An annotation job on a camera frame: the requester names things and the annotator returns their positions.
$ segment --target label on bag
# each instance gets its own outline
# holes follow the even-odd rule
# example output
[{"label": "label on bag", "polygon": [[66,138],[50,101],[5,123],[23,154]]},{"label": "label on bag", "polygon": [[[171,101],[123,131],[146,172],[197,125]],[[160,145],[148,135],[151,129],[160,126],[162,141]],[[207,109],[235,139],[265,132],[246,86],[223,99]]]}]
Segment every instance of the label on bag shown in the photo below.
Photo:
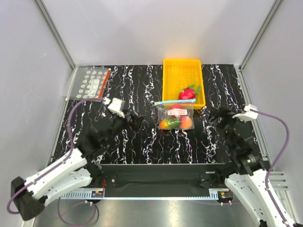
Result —
[{"label": "label on bag", "polygon": [[96,95],[96,92],[97,92],[98,87],[99,87],[99,83],[100,83],[99,79],[92,79],[91,80],[90,89],[89,89],[89,92],[87,94],[88,96],[95,96]]},{"label": "label on bag", "polygon": [[187,115],[187,110],[184,109],[172,109],[167,111],[168,116],[183,116]]}]

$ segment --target yellow basket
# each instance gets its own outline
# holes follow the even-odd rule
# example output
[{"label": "yellow basket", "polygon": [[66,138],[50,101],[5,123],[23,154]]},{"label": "yellow basket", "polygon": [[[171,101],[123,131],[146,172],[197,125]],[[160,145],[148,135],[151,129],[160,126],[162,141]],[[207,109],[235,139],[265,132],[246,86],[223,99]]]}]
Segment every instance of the yellow basket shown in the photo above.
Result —
[{"label": "yellow basket", "polygon": [[200,110],[206,105],[200,60],[165,59],[163,61],[162,101],[178,100],[182,89],[195,84],[201,90],[196,96],[194,109]]}]

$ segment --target black marble table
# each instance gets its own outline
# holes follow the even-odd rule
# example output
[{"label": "black marble table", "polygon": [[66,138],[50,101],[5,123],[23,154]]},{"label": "black marble table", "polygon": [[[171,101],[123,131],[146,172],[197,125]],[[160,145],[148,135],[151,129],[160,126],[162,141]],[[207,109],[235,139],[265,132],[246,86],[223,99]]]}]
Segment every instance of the black marble table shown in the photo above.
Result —
[{"label": "black marble table", "polygon": [[[104,66],[111,68],[103,97],[126,101],[130,111],[145,115],[142,128],[135,133],[123,130],[107,150],[95,160],[101,164],[191,164],[229,161],[223,133],[208,121],[210,107],[228,106],[239,111],[244,105],[241,87],[233,65],[203,65],[206,107],[195,110],[195,129],[162,131],[154,101],[162,97],[162,65]],[[77,100],[69,100],[52,162],[70,149],[67,118]],[[86,102],[76,111],[73,121],[74,141],[110,121],[110,114],[98,102]]]}]

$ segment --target toy fruit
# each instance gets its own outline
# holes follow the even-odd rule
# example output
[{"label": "toy fruit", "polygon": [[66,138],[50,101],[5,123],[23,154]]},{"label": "toy fruit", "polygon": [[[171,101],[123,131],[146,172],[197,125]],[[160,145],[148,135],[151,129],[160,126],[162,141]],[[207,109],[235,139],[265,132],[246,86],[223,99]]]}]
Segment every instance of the toy fruit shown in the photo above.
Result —
[{"label": "toy fruit", "polygon": [[164,119],[163,121],[160,122],[159,128],[160,129],[175,129],[179,127],[181,124],[181,120],[175,117],[170,117],[167,119]]},{"label": "toy fruit", "polygon": [[173,109],[183,109],[183,107],[180,105],[180,104],[174,104],[170,110],[173,110]]},{"label": "toy fruit", "polygon": [[193,121],[190,119],[190,117],[187,116],[182,116],[180,117],[181,120],[181,124],[179,125],[179,127],[181,129],[190,129],[190,127],[193,125]]},{"label": "toy fruit", "polygon": [[184,100],[184,99],[193,99],[196,97],[196,94],[200,91],[200,86],[196,90],[193,89],[195,85],[188,86],[187,88],[183,89],[179,93],[179,100]]}]

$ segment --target reflective metal surface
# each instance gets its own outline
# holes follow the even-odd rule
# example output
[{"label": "reflective metal surface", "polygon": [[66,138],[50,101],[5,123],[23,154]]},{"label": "reflective metal surface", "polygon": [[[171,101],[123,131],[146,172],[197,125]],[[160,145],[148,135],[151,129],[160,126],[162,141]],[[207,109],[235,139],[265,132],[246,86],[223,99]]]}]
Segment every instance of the reflective metal surface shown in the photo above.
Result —
[{"label": "reflective metal surface", "polygon": [[[62,200],[61,213],[79,201]],[[241,204],[204,205],[198,201],[121,201],[104,200],[98,204],[99,219],[92,227],[255,227]],[[82,204],[63,218],[72,224],[90,219],[93,207]],[[35,227],[65,227],[57,215],[57,201],[51,203],[36,219]]]}]

